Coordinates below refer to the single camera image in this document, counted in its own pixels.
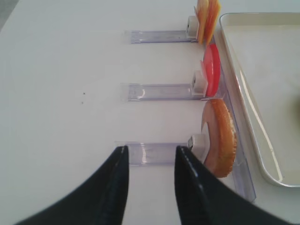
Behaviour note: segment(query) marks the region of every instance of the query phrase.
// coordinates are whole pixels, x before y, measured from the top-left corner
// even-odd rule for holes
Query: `clear plastic holder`
[[[223,93],[224,97],[223,100],[226,103],[226,106],[229,112],[232,114],[232,120],[234,123],[234,127],[236,128],[236,135],[237,135],[237,148],[236,148],[236,156],[235,161],[232,167],[232,180],[234,184],[235,192],[237,192],[240,196],[247,199],[250,202],[253,202],[256,198],[255,189],[253,186],[251,174],[249,171],[249,166],[247,159],[244,154],[244,148],[241,143],[240,139],[240,131],[239,127],[237,126],[235,114],[232,107],[232,100],[230,99],[228,89],[225,83],[224,72],[221,67],[221,77],[220,77],[220,88],[219,90]]]
[[[130,165],[174,165],[176,147],[187,143],[116,142],[128,146]]]
[[[199,22],[195,15],[189,16],[186,30],[130,30],[126,34],[130,37],[130,43],[179,43],[198,42]]]
[[[214,98],[222,98],[220,91]],[[193,92],[191,84],[122,84],[124,101],[158,101],[158,100],[207,100],[211,97]]]
[[[132,44],[197,42],[197,39],[189,37],[185,30],[131,30],[129,34]]]

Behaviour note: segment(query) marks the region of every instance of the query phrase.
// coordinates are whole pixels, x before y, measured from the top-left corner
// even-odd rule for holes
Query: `white table surface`
[[[110,155],[114,141],[184,142],[203,103],[120,99],[120,83],[187,83],[197,44],[126,45],[124,30],[181,30],[195,0],[22,0],[0,32],[0,224],[61,199]],[[297,0],[222,0],[228,12],[297,12]],[[257,199],[300,222],[300,189],[261,176],[242,130]],[[172,167],[130,169],[123,224],[174,224]]]

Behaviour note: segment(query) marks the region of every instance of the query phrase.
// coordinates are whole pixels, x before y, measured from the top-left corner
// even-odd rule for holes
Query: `red plastic plate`
[[[221,62],[216,44],[211,44],[206,48],[203,63],[208,81],[206,96],[213,97],[218,90],[221,74]]]

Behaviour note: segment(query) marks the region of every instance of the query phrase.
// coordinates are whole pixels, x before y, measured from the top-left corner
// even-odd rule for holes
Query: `white tray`
[[[300,187],[300,13],[220,18],[261,171]]]

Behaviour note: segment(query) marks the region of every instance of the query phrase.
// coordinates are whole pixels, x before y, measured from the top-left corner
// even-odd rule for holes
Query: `white clip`
[[[192,81],[193,95],[203,95],[203,97],[205,97],[207,86],[208,86],[207,76],[205,73],[204,64],[201,61],[200,70],[196,70],[194,72],[194,77]]]
[[[209,151],[210,151],[210,134],[207,123],[204,124],[202,134],[192,135],[187,146],[191,148],[191,152],[196,158],[204,163]]]
[[[187,37],[188,38],[197,38],[197,33],[199,30],[199,22],[197,16],[191,15],[188,17],[187,21]]]

